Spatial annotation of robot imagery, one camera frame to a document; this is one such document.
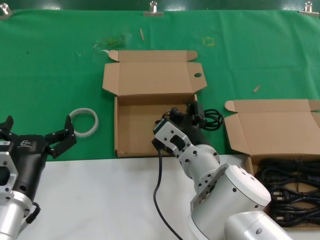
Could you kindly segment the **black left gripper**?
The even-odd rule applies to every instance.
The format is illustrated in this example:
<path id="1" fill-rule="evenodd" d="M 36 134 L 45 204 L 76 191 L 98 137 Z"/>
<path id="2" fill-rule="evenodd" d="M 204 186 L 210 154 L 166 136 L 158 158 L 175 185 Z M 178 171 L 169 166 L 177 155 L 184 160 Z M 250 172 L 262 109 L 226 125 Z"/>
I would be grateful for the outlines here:
<path id="1" fill-rule="evenodd" d="M 54 159 L 77 143 L 70 115 L 66 116 L 64 128 L 45 136 L 37 134 L 16 135 L 12 133 L 14 120 L 9 115 L 0 124 L 0 140 L 9 142 L 0 145 L 1 152 L 8 152 L 18 172 L 13 191 L 34 200 L 46 165 L 48 155 Z"/>

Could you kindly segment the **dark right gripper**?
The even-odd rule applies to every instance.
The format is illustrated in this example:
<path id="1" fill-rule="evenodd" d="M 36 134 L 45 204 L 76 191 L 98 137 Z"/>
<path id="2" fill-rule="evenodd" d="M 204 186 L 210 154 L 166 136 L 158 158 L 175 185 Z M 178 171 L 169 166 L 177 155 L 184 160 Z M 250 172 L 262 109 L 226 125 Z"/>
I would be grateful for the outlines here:
<path id="1" fill-rule="evenodd" d="M 198 125 L 205 121 L 205 113 L 197 101 L 192 101 L 188 106 L 187 113 L 179 113 L 174 120 L 179 129 L 187 135 L 194 146 L 207 145 L 208 139 L 202 133 Z"/>

